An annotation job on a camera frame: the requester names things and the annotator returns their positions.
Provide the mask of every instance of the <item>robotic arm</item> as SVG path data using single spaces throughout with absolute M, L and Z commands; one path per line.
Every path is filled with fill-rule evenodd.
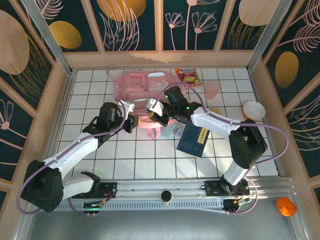
M 228 195 L 236 192 L 246 172 L 268 149 L 258 127 L 227 124 L 226 122 L 240 123 L 241 121 L 221 116 L 208 109 L 205 111 L 197 102 L 189 103 L 177 86 L 169 88 L 164 94 L 170 104 L 159 101 L 156 103 L 154 99 L 148 101 L 147 108 L 152 112 L 150 119 L 164 127 L 169 119 L 176 119 L 184 124 L 206 128 L 229 139 L 233 161 L 221 177 L 219 187 Z M 254 124 L 255 122 L 247 119 L 243 123 Z
M 206 112 L 202 105 L 197 102 L 188 103 L 177 86 L 169 88 L 164 93 L 170 104 L 166 102 L 156 103 L 154 99 L 147 101 L 147 109 L 151 112 L 150 119 L 164 127 L 168 124 L 169 119 L 176 119 L 181 123 L 206 128 L 228 138 L 233 162 L 220 178 L 219 183 L 214 183 L 213 186 L 210 186 L 210 189 L 222 196 L 236 193 L 239 187 L 243 187 L 243 184 L 247 183 L 242 178 L 248 169 L 267 150 L 267 144 L 258 127 L 226 124 L 223 120 L 232 123 L 240 123 L 240 121 L 223 117 L 209 110 Z M 110 132 L 118 128 L 124 118 L 126 120 L 120 130 L 131 133 L 138 126 L 139 118 L 128 115 L 129 112 L 134 110 L 134 105 L 128 102 L 122 103 L 126 110 L 126 116 L 124 116 L 124 111 L 121 111 L 115 103 L 106 102 L 101 107 L 99 116 L 95 117 L 82 130 L 80 136 L 73 143 L 43 162 L 32 161 L 27 168 L 25 180 L 45 164 L 55 160 L 53 164 L 38 173 L 25 186 L 21 198 L 46 212 L 51 212 L 66 198 L 81 193 L 89 193 L 93 198 L 99 196 L 101 189 L 100 178 L 93 173 L 81 172 L 80 175 L 69 182 L 64 181 L 64 178 L 79 161 L 98 149 L 110 139 L 111 135 L 105 134 L 91 137 L 84 141 L 80 141 L 81 139 L 95 134 Z M 254 122 L 247 119 L 245 123 Z
M 99 116 L 96 116 L 91 123 L 86 126 L 80 136 L 62 151 L 54 156 L 39 162 L 32 161 L 26 170 L 26 180 L 35 171 L 55 160 L 53 164 L 38 173 L 24 188 L 21 198 L 45 210 L 53 211 L 62 200 L 81 193 L 91 193 L 98 196 L 100 191 L 100 177 L 93 173 L 83 171 L 81 174 L 66 182 L 64 178 L 67 173 L 85 156 L 98 149 L 102 144 L 110 139 L 111 135 L 91 137 L 84 141 L 81 139 L 100 133 L 110 132 L 121 125 L 123 118 L 126 118 L 120 130 L 131 133 L 138 126 L 139 118 L 128 115 L 134 110 L 132 103 L 122 102 L 125 107 L 121 110 L 115 103 L 105 102 L 100 109 Z

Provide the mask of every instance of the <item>dark blue wallpaper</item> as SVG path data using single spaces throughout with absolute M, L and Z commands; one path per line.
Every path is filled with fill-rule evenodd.
M 163 50 L 213 50 L 226 2 L 164 0 Z
M 37 109 L 52 65 L 8 0 L 0 1 L 2 55 L 0 78 Z
M 286 116 L 309 177 L 320 174 L 320 86 Z
M 33 118 L 0 90 L 0 179 L 11 181 Z
M 318 199 L 318 202 L 320 204 L 320 187 L 315 188 L 314 192 L 315 192 L 316 198 Z
M 283 107 L 320 72 L 320 5 L 316 3 L 304 2 L 266 63 Z
M 90 2 L 107 52 L 156 50 L 154 0 Z
M 278 26 L 277 30 L 275 31 L 273 38 L 271 39 L 271 41 L 269 42 L 268 46 L 266 46 L 265 51 L 262 54 L 262 57 L 264 58 L 267 53 L 269 52 L 269 49 L 271 48 L 272 44 L 274 44 L 274 40 L 276 39 L 276 37 L 278 36 L 280 30 L 282 29 L 283 25 L 285 24 L 287 18 L 289 17 L 289 15 L 291 14 L 292 9 L 294 8 L 294 6 L 296 5 L 298 0 L 292 0 L 291 5 L 289 10 L 287 11 L 287 13 L 285 14 L 285 16 L 283 17 L 280 25 Z
M 7 193 L 5 191 L 0 191 L 0 212 L 2 209 L 2 205 L 5 202 L 6 195 L 7 195 Z
M 236 0 L 221 50 L 253 50 L 274 12 L 274 4 L 277 3 L 265 0 Z
M 63 52 L 98 51 L 80 0 L 37 0 L 36 4 Z

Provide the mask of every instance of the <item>pink cup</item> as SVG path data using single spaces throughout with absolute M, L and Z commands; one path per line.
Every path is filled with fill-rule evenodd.
M 213 100 L 220 90 L 219 81 L 207 81 L 205 85 L 205 98 L 209 100 Z

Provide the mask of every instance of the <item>white tile floor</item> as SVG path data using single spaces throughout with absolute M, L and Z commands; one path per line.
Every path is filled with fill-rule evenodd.
M 175 69 L 161 69 L 176 75 Z M 117 79 L 128 69 L 109 70 Z M 195 88 L 207 107 L 216 107 L 220 114 L 244 121 L 242 106 L 256 100 L 251 81 L 245 68 L 197 68 L 203 86 Z M 214 100 L 205 98 L 208 81 L 219 81 L 221 90 Z M 80 70 L 77 73 L 68 106 L 58 150 L 61 151 L 79 136 L 81 130 L 99 115 L 104 102 L 115 102 L 114 86 L 106 70 Z M 190 102 L 199 102 L 194 93 L 188 93 Z M 266 131 L 260 128 L 268 142 Z M 211 132 L 202 157 L 194 157 L 176 150 L 179 139 L 159 137 L 152 140 L 147 131 L 136 128 L 132 134 L 124 131 L 112 137 L 98 150 L 87 155 L 67 175 L 72 178 L 82 171 L 93 172 L 101 179 L 163 179 L 220 177 L 232 162 L 229 141 Z M 271 156 L 270 148 L 261 159 Z M 249 176 L 278 176 L 273 161 L 254 168 Z

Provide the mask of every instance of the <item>orange ball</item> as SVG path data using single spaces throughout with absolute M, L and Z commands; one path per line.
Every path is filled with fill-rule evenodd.
M 276 201 L 276 207 L 279 209 L 279 212 L 286 217 L 291 217 L 297 212 L 296 205 L 287 197 L 280 197 Z

